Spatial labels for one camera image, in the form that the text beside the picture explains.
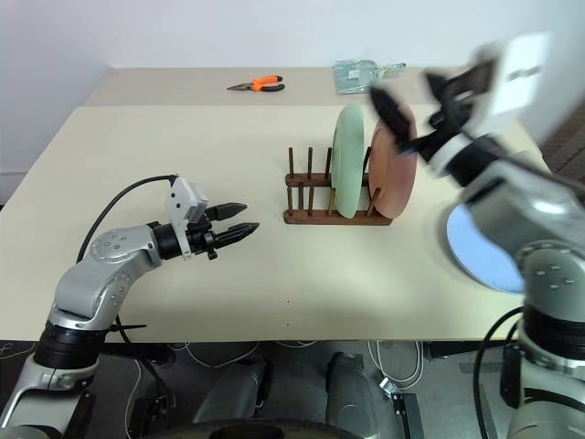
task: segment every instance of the black cable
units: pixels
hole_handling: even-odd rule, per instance
[[[140,181],[137,181],[136,183],[131,184],[129,187],[127,187],[122,192],[120,192],[118,195],[116,195],[112,199],[112,201],[110,201],[110,203],[108,203],[108,205],[103,209],[100,216],[93,222],[93,224],[91,225],[90,231],[88,231],[88,234],[85,235],[85,240],[83,240],[83,243],[81,244],[80,252],[77,255],[76,262],[80,262],[83,259],[83,255],[85,254],[85,251],[87,250],[88,245],[90,245],[91,237],[93,236],[95,231],[98,229],[98,227],[100,227],[100,224],[103,221],[103,219],[106,218],[106,215],[108,215],[110,210],[112,210],[114,205],[118,201],[120,201],[120,199],[124,195],[126,195],[132,189],[135,189],[139,186],[145,185],[146,183],[152,183],[153,181],[168,180],[171,183],[171,186],[173,186],[173,183],[175,182],[176,177],[177,177],[176,175],[171,175],[171,176],[158,176],[158,177],[145,178],[143,180],[140,180]]]
[[[83,243],[81,244],[80,252],[78,253],[77,261],[76,262],[80,262],[83,259],[83,256],[85,254],[85,251],[87,250],[88,245],[90,245],[91,238],[92,238],[93,234],[98,229],[98,227],[100,227],[100,224],[103,221],[103,219],[106,217],[106,215],[108,215],[108,213],[110,212],[110,210],[112,210],[112,208],[114,207],[114,205],[118,201],[120,201],[120,199],[122,199],[122,197],[124,195],[126,195],[128,192],[130,192],[131,190],[133,190],[133,189],[135,189],[135,188],[137,188],[139,186],[145,185],[146,183],[152,183],[154,181],[164,181],[164,180],[167,180],[167,181],[170,182],[171,186],[173,186],[173,183],[175,182],[176,178],[177,178],[176,175],[158,176],[158,177],[145,178],[143,180],[140,180],[140,181],[137,181],[136,183],[131,184],[129,187],[125,188],[118,195],[116,195],[112,199],[112,201],[110,201],[110,203],[108,203],[108,205],[104,208],[104,210],[101,212],[100,216],[91,225],[90,230],[88,231],[87,235],[85,236],[85,239],[83,240]],[[138,349],[136,348],[136,346],[130,340],[130,338],[126,334],[126,331],[122,327],[122,320],[120,319],[120,316],[116,316],[116,325],[118,325],[118,328],[119,328],[119,331],[120,331],[120,336],[122,337],[122,339],[124,340],[124,342],[126,343],[126,345],[128,345],[128,348],[131,350],[133,356],[138,361],[140,361],[140,363],[144,366],[144,368],[152,375],[152,377],[153,377],[153,379],[154,379],[154,381],[156,383],[156,390],[158,392],[158,396],[161,396],[161,394],[164,395],[166,397],[166,403],[167,404],[170,404],[171,403],[170,393],[168,391],[168,387],[166,387],[166,383],[158,375],[158,373],[154,369],[154,366],[152,364],[150,364],[144,358],[144,356],[138,351]]]
[[[514,333],[516,332],[516,330],[518,329],[518,322],[515,322],[512,327],[510,328],[510,330],[508,331],[508,335],[505,336],[505,343],[507,345],[509,345],[510,343],[512,343],[512,337],[514,336]]]
[[[445,87],[443,95],[441,97],[441,109],[445,118],[446,123],[456,132],[463,134],[467,137],[470,141],[475,142],[478,146],[482,146],[482,138],[477,138],[471,133],[469,133],[462,124],[462,121],[465,120],[463,113],[460,110],[461,103],[455,99],[455,92],[454,89],[456,88],[456,83],[452,82]],[[534,176],[544,178],[547,181],[552,183],[556,183],[563,187],[568,187],[569,189],[574,190],[577,193],[585,194],[585,185],[581,184],[578,181],[572,180],[570,178],[566,178],[563,176],[558,176],[554,174],[550,174],[545,171],[541,171],[540,169],[536,169],[535,167],[528,165],[517,158],[511,155],[501,155],[498,157],[500,160],[503,160],[509,163],[512,166],[522,169]]]
[[[522,312],[522,306],[515,308],[511,311],[508,311],[503,316],[501,316],[497,322],[494,323],[490,330],[487,331],[485,334],[484,340],[479,345],[477,349],[477,355],[475,356],[475,363],[473,364],[473,401],[475,402],[475,414],[477,415],[477,422],[479,423],[479,431],[482,434],[482,439],[489,439],[487,435],[487,429],[485,428],[485,419],[482,410],[482,401],[479,395],[479,373],[480,368],[482,367],[482,359],[484,357],[485,350],[492,338],[494,332],[511,316],[515,316]]]

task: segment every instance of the white cable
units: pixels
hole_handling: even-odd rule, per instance
[[[137,359],[134,360],[134,364],[138,369],[138,376],[136,377],[136,382],[134,383],[134,387],[132,387],[132,391],[130,392],[130,396],[128,396],[128,402],[126,402],[126,410],[124,411],[124,430],[126,431],[126,438],[132,439],[130,436],[130,431],[128,430],[128,411],[130,411],[130,404],[134,397],[134,394],[138,390],[138,386],[140,385],[140,381],[143,379],[143,367],[140,365]]]
[[[198,359],[195,354],[191,351],[191,349],[189,349],[189,344],[186,343],[186,353],[189,354],[189,357],[191,357],[196,363],[200,364],[203,367],[209,368],[209,369],[219,369],[219,368],[223,368],[225,366],[228,366],[229,364],[233,364],[236,363],[238,361],[240,361],[241,359],[245,359],[248,355],[251,355],[260,345],[260,341],[257,341],[256,344],[254,345],[254,347],[252,349],[250,349],[248,352],[246,352],[245,354],[240,355],[239,357],[236,357],[234,359],[229,359],[228,361],[224,361],[223,363],[219,363],[219,364],[208,364],[205,361],[203,361],[202,359]]]
[[[33,344],[30,345],[30,348],[27,348],[25,350],[21,350],[20,352],[16,352],[14,354],[4,355],[5,351],[10,350],[15,346],[13,343],[7,342],[4,345],[2,345],[2,347],[0,348],[0,359],[11,359],[12,357],[18,357],[19,355],[27,354],[28,352],[32,351],[36,345],[37,345],[37,342],[33,341]]]
[[[380,342],[377,341],[376,342],[376,347],[378,349],[378,364],[380,365],[380,371],[384,374],[385,377],[390,378],[391,380],[395,381],[395,382],[408,382],[410,380],[412,380],[413,378],[415,378],[417,376],[417,374],[419,373],[419,367],[420,367],[420,346],[419,346],[419,342],[415,341],[414,342],[414,346],[417,349],[417,363],[416,366],[414,368],[414,370],[412,371],[412,373],[406,377],[406,378],[396,378],[393,377],[392,375],[390,375],[389,373],[386,373],[384,371],[384,366],[382,364],[382,358],[380,357]]]
[[[171,345],[172,345],[172,343],[168,343],[167,344],[168,348],[171,349],[171,350],[173,350],[173,351],[175,351],[175,352],[177,352],[179,350],[185,350],[186,347],[189,346],[188,343],[183,343],[183,346],[181,348],[173,348]]]
[[[402,391],[404,391],[406,389],[410,389],[411,387],[417,385],[419,383],[420,379],[422,378],[422,371],[423,370],[424,370],[424,358],[422,357],[422,351],[421,351],[420,352],[420,373],[419,373],[419,376],[417,377],[417,379],[415,379],[408,386],[400,386],[399,389],[401,389]]]
[[[380,355],[379,341],[376,342],[378,361],[376,361],[376,359],[374,357],[374,353],[372,352],[372,348],[370,347],[369,340],[366,341],[366,344],[367,344],[367,351],[369,353],[370,358],[372,359],[372,362],[374,363],[374,366],[376,366],[376,369],[378,369],[385,378],[392,380],[396,384],[396,387],[398,387],[399,389],[409,389],[420,381],[420,378],[422,377],[423,367],[424,367],[424,357],[423,357],[423,353],[422,353],[422,347],[420,346],[420,342],[418,342],[418,341],[415,342],[415,347],[417,349],[416,367],[414,368],[414,371],[406,378],[396,378],[396,377],[393,377],[392,375],[389,375],[386,373],[386,371],[384,370],[384,366],[382,364],[382,358]],[[414,379],[414,381],[406,386],[400,385],[400,383],[409,382],[410,380],[413,380],[413,379]]]
[[[309,343],[304,343],[302,341],[297,341],[298,345],[289,345],[288,343],[284,343],[283,341],[275,341],[277,345],[284,346],[285,348],[292,348],[292,349],[302,349],[308,348],[316,343],[316,341],[311,341]]]

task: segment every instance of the plate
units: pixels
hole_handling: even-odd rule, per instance
[[[447,239],[457,262],[477,281],[495,290],[522,294],[524,279],[514,260],[485,238],[464,205],[449,215]]]
[[[416,138],[412,110],[405,104],[401,104],[399,110],[411,121],[410,139]],[[368,175],[370,196],[373,197],[376,188],[380,188],[374,207],[381,215],[395,219],[402,213],[409,202],[416,172],[417,155],[399,155],[395,135],[382,121],[378,121],[372,136]]]
[[[331,187],[335,209],[346,218],[356,215],[362,190],[364,165],[364,118],[362,109],[350,103],[339,114],[331,154]]]

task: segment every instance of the cable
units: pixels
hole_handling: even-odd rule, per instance
[[[487,429],[485,427],[484,414],[482,411],[482,401],[481,401],[480,395],[479,395],[479,373],[480,373],[480,368],[482,367],[482,359],[484,357],[484,353],[485,353],[485,350],[487,349],[487,346],[490,342],[490,339],[492,338],[492,335],[495,333],[495,331],[508,318],[510,318],[511,316],[515,316],[516,314],[521,313],[522,309],[523,309],[522,306],[519,306],[518,308],[515,308],[511,311],[508,311],[503,316],[501,316],[497,320],[497,322],[495,322],[494,325],[492,327],[490,327],[490,330],[487,331],[487,334],[485,334],[484,340],[482,340],[482,342],[479,345],[479,348],[477,349],[475,363],[473,364],[473,401],[475,402],[475,414],[477,415],[477,422],[479,423],[479,431],[482,434],[482,439],[489,439],[489,436],[487,435]]]
[[[193,353],[193,351],[189,348],[189,345],[190,345],[190,343],[185,343],[186,353],[197,364],[200,364],[201,366],[208,368],[208,369],[220,369],[220,368],[223,368],[225,366],[228,366],[229,364],[236,363],[236,362],[240,361],[241,359],[245,359],[246,357],[251,355],[260,345],[260,341],[257,341],[256,344],[254,345],[254,347],[252,349],[250,349],[248,352],[246,352],[245,354],[242,354],[239,357],[235,357],[234,359],[229,359],[228,361],[224,361],[224,362],[219,363],[219,364],[208,364],[205,361],[203,361],[202,359],[198,359],[196,357],[196,355]]]
[[[9,341],[9,342],[5,343],[0,348],[0,359],[11,359],[12,357],[18,357],[19,355],[25,355],[28,352],[31,352],[35,348],[36,345],[37,345],[37,342],[33,341],[32,345],[30,345],[30,348],[27,348],[25,350],[21,350],[20,352],[16,352],[14,354],[4,355],[4,352],[6,350],[10,350],[15,346],[12,342]]]
[[[124,430],[126,432],[127,439],[132,439],[132,437],[130,436],[130,431],[128,430],[128,412],[130,411],[130,404],[132,402],[134,394],[136,393],[136,390],[138,389],[138,386],[140,385],[140,381],[143,379],[143,368],[140,366],[140,363],[138,362],[137,359],[134,360],[134,364],[136,365],[136,368],[138,369],[138,375],[136,377],[136,382],[134,383],[134,387],[132,387],[132,391],[130,392],[130,395],[128,396],[128,402],[126,402],[126,410],[124,411]]]
[[[302,342],[301,340],[299,340],[299,341],[297,341],[298,345],[289,345],[288,343],[285,343],[283,341],[274,341],[274,343],[276,343],[277,345],[284,346],[285,348],[302,349],[302,348],[308,348],[308,347],[314,345],[316,343],[316,341],[310,341],[308,343],[305,343],[305,342]]]
[[[177,344],[177,343],[167,343],[166,345],[168,346],[169,349],[178,352],[179,350],[185,350],[186,349],[186,343],[183,343],[183,346],[180,348],[173,348],[172,345]]]
[[[420,346],[420,342],[418,342],[418,341],[414,342],[415,347],[417,349],[417,360],[416,360],[417,362],[416,362],[416,366],[414,368],[414,371],[406,378],[397,378],[397,377],[393,377],[392,375],[389,375],[388,373],[386,373],[386,371],[384,370],[384,366],[382,364],[382,358],[380,355],[380,342],[379,341],[376,341],[376,351],[377,351],[378,361],[376,361],[376,358],[374,357],[374,353],[372,352],[372,347],[369,344],[369,340],[366,341],[366,344],[367,344],[367,351],[369,353],[370,358],[372,359],[372,362],[374,363],[374,366],[376,366],[376,369],[378,369],[385,378],[392,380],[397,388],[399,388],[401,390],[409,389],[409,388],[413,387],[415,384],[417,384],[420,381],[420,379],[422,378],[422,372],[424,370],[424,357],[423,357],[423,353],[422,353],[422,347]],[[408,385],[400,385],[400,383],[409,382],[411,380],[414,380],[414,381]]]
[[[455,95],[453,92],[453,88],[456,87],[455,83],[450,83],[445,87],[443,95],[441,97],[441,109],[443,110],[443,115],[445,121],[450,125],[450,127],[465,137],[467,137],[470,141],[476,143],[478,146],[482,146],[483,139],[477,138],[472,135],[469,131],[467,131],[461,124],[460,121],[464,121],[465,118],[463,114],[459,111],[458,102],[455,100]],[[544,178],[547,181],[552,183],[556,183],[563,187],[568,187],[578,193],[585,194],[585,185],[581,184],[578,181],[572,180],[570,178],[566,178],[563,176],[556,176],[554,174],[550,174],[545,171],[541,171],[540,169],[536,169],[535,167],[528,165],[511,155],[501,155],[498,159],[507,162],[508,164],[515,166],[523,171],[528,172],[534,176]]]
[[[515,322],[512,327],[510,328],[510,330],[508,331],[508,335],[505,336],[505,343],[507,345],[509,345],[510,343],[512,343],[512,337],[514,336],[514,333],[516,332],[516,330],[518,329],[518,322]]]
[[[145,185],[146,183],[152,183],[154,181],[168,180],[171,183],[171,186],[173,186],[173,183],[175,182],[176,178],[177,178],[176,175],[145,178],[145,179],[137,181],[136,183],[132,183],[129,187],[125,188],[118,195],[116,195],[112,199],[112,201],[110,201],[108,203],[108,205],[103,209],[100,216],[91,225],[90,231],[88,231],[87,235],[85,235],[85,239],[83,240],[83,243],[81,244],[80,252],[77,255],[76,262],[80,262],[83,259],[83,255],[85,254],[85,251],[87,250],[88,245],[90,245],[91,237],[93,236],[95,231],[98,229],[98,227],[100,227],[100,224],[103,221],[103,219],[106,218],[106,215],[108,215],[108,213],[110,213],[110,210],[112,210],[114,205],[118,201],[120,201],[124,195],[128,194],[128,192],[130,192],[131,190],[133,190],[139,186]]]
[[[108,203],[108,205],[103,209],[103,211],[101,212],[100,216],[98,216],[98,218],[91,225],[90,230],[88,231],[87,235],[85,236],[85,239],[83,240],[83,243],[81,244],[81,248],[80,248],[80,251],[78,253],[77,261],[76,262],[80,262],[83,259],[83,256],[85,254],[85,251],[87,250],[88,246],[90,245],[91,237],[93,236],[93,234],[95,233],[95,231],[98,229],[98,227],[100,227],[100,224],[103,221],[103,219],[108,215],[108,213],[110,212],[110,210],[112,210],[112,208],[115,206],[115,204],[122,199],[122,197],[124,197],[131,190],[133,190],[133,189],[135,189],[135,188],[137,188],[139,186],[145,185],[147,183],[152,183],[152,182],[155,182],[155,181],[165,181],[165,180],[167,180],[167,181],[170,182],[171,186],[173,186],[173,183],[175,182],[176,178],[177,178],[176,175],[157,176],[157,177],[144,178],[144,179],[139,180],[139,181],[137,181],[135,183],[132,183],[130,186],[126,187],[118,195],[116,195],[112,199],[112,201],[110,201],[110,203]],[[150,364],[141,355],[141,353],[138,351],[138,349],[136,348],[136,346],[130,340],[130,338],[126,334],[126,331],[122,327],[122,320],[120,319],[120,316],[116,316],[116,325],[118,325],[118,328],[120,330],[120,336],[122,337],[122,339],[124,340],[124,342],[130,348],[133,356],[138,361],[140,361],[143,364],[144,368],[148,371],[148,373],[150,373],[153,376],[154,381],[156,382],[156,388],[157,388],[157,391],[158,391],[158,396],[161,396],[161,394],[164,394],[164,396],[166,397],[166,403],[167,404],[170,404],[171,403],[170,393],[168,391],[168,388],[166,387],[165,382],[160,378],[160,376],[158,375],[158,373],[154,369],[153,365]]]

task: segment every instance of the green plate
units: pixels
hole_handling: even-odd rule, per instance
[[[362,190],[363,165],[364,118],[361,107],[350,103],[337,118],[331,155],[331,186],[335,188],[335,209],[346,218],[356,215]]]

